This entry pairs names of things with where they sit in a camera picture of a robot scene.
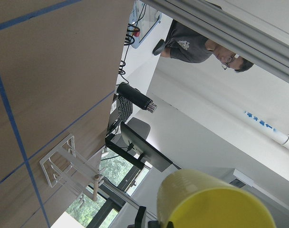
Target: yellow cup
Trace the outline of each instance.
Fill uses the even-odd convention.
[[[161,228],[169,222],[174,228],[276,228],[256,197],[195,170],[178,170],[163,181],[157,217]]]

